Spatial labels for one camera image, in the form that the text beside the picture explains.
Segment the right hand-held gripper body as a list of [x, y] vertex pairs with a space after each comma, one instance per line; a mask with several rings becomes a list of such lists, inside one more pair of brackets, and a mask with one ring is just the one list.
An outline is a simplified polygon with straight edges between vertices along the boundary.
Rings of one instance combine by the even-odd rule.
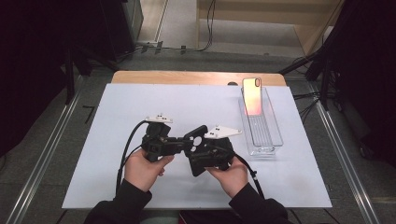
[[208, 131], [204, 138], [204, 151], [199, 155], [199, 165], [203, 167], [217, 167], [227, 170], [229, 161], [234, 157], [231, 136], [241, 134], [239, 129], [216, 125]]

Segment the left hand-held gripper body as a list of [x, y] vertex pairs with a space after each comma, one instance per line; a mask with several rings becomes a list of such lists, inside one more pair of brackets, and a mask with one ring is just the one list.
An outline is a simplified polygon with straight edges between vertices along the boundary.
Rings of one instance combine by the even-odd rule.
[[182, 138], [168, 136], [171, 130], [168, 123], [172, 123], [172, 119], [159, 114], [147, 116], [145, 121], [148, 123], [148, 127], [142, 138], [142, 148], [147, 152], [146, 159], [148, 161], [155, 162], [162, 156], [175, 155], [183, 150]]

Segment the black phone case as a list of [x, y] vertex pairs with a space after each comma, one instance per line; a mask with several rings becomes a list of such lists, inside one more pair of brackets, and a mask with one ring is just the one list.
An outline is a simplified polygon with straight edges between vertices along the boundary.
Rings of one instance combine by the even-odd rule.
[[194, 141], [195, 138], [200, 138], [201, 142], [196, 146], [192, 144], [184, 151], [185, 156], [189, 159], [191, 172], [194, 177], [202, 174], [205, 171], [204, 158], [206, 156], [206, 143], [205, 134], [208, 129], [202, 125], [189, 133], [184, 135], [184, 139]]

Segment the clear plastic container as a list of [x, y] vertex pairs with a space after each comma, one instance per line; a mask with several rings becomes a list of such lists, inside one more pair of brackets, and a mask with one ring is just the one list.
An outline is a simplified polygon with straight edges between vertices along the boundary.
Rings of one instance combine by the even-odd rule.
[[262, 88], [260, 94], [260, 97], [252, 97], [242, 92], [238, 101], [247, 151], [252, 157], [273, 156], [283, 146], [276, 113], [267, 89]]

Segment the iridescent phone case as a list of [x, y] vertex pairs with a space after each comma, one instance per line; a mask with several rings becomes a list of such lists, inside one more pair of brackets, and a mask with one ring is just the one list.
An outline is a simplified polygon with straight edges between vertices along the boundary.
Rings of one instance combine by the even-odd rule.
[[243, 80], [243, 98], [248, 116], [259, 116], [262, 113], [262, 87], [257, 77]]

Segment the person's right hand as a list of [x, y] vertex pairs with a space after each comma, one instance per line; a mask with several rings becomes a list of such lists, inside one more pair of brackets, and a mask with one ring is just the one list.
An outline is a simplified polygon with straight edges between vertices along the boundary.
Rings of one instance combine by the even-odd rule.
[[222, 171], [215, 167], [206, 170], [220, 183], [225, 193], [233, 198], [248, 183], [248, 168], [236, 157], [231, 160], [231, 166]]

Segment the person's left hand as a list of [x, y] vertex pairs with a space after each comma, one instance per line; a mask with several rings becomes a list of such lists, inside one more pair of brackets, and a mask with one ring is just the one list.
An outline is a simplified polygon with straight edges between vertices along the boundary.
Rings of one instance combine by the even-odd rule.
[[173, 159], [174, 156], [164, 156], [158, 161], [150, 162], [146, 159], [146, 151], [140, 149], [129, 156], [125, 164], [124, 179], [138, 189], [148, 192], [157, 177], [163, 176], [164, 167]]

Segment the wooden table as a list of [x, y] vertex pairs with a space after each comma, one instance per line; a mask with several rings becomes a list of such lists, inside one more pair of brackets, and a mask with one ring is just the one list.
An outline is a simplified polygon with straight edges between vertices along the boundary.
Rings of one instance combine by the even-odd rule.
[[263, 86], [285, 86], [286, 81], [280, 74], [234, 73], [234, 72], [196, 72], [196, 71], [118, 71], [112, 83], [138, 84], [191, 84], [191, 85], [237, 85], [248, 77], [259, 77]]

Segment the black metal stand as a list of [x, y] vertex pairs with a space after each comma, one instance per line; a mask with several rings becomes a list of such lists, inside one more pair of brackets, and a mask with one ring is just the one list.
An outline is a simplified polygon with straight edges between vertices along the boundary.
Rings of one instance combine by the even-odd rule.
[[278, 71], [282, 76], [296, 70], [303, 65], [310, 63], [305, 78], [308, 81], [316, 80], [319, 75], [322, 75], [321, 86], [318, 94], [318, 99], [325, 110], [328, 109], [328, 91], [330, 84], [330, 76], [332, 70], [332, 57], [333, 57], [333, 46], [336, 38], [339, 36], [340, 27], [344, 24], [343, 19], [337, 18], [334, 27], [330, 31], [328, 37], [315, 52], [308, 56], [305, 56], [291, 65]]
[[72, 99], [76, 95], [75, 80], [74, 80], [74, 66], [83, 76], [89, 76], [92, 72], [92, 66], [89, 63], [89, 58], [99, 62], [104, 67], [109, 68], [113, 72], [120, 71], [120, 69], [111, 61], [106, 60], [99, 54], [92, 50], [83, 47], [74, 42], [67, 43], [64, 48], [64, 67], [66, 77], [66, 100], [67, 105], [71, 104]]

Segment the dark cabinet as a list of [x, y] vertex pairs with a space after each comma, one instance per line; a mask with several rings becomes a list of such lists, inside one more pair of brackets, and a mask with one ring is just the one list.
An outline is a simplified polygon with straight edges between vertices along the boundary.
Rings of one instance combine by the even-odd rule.
[[135, 50], [144, 21], [140, 0], [100, 0], [114, 60]]

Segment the light wooden shelf unit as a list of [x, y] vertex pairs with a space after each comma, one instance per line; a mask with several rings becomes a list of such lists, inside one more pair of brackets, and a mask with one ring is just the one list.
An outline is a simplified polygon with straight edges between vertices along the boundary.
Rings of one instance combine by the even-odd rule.
[[311, 55], [338, 18], [345, 0], [216, 0], [215, 19], [292, 24], [305, 55]]

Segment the black curtain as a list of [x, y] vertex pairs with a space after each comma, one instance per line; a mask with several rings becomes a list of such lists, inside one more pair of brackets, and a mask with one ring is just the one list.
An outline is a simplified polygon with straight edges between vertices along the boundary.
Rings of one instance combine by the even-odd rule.
[[335, 85], [355, 136], [396, 168], [396, 0], [345, 0]]
[[66, 86], [61, 69], [95, 0], [0, 0], [0, 157]]

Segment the black caster wheel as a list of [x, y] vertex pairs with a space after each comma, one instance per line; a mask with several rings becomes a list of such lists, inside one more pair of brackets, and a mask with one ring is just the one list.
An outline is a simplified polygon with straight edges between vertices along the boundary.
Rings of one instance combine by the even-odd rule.
[[366, 160], [372, 160], [374, 158], [373, 151], [370, 148], [368, 148], [365, 144], [360, 143], [360, 147], [361, 147], [360, 152], [363, 158], [365, 158]]

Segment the metal floor rail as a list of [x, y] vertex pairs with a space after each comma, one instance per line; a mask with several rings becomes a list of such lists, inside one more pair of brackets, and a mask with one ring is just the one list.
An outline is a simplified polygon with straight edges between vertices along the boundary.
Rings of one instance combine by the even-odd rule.
[[29, 178], [21, 189], [17, 201], [15, 202], [15, 205], [13, 206], [13, 209], [7, 218], [6, 224], [21, 224], [33, 198], [35, 197], [42, 178], [50, 165], [50, 161], [63, 136], [64, 130], [75, 110], [85, 83], [86, 78], [83, 76], [78, 76], [77, 81], [75, 82], [75, 95], [70, 100], [70, 103], [64, 106], [63, 111], [58, 118], [32, 173], [29, 175]]
[[325, 108], [325, 106], [321, 103], [320, 93], [317, 98], [318, 102], [316, 105], [317, 111], [320, 115], [322, 123], [326, 129], [327, 134], [330, 137], [332, 142], [332, 147], [334, 149], [337, 160], [339, 161], [343, 173], [346, 177], [346, 181], [351, 189], [353, 198], [357, 203], [361, 211], [362, 218], [365, 224], [381, 224], [378, 215], [373, 207], [372, 201], [366, 192], [366, 189], [361, 182], [361, 179], [347, 154], [347, 150], [345, 145], [341, 139], [339, 132], [336, 130], [336, 127], [333, 123], [331, 113]]

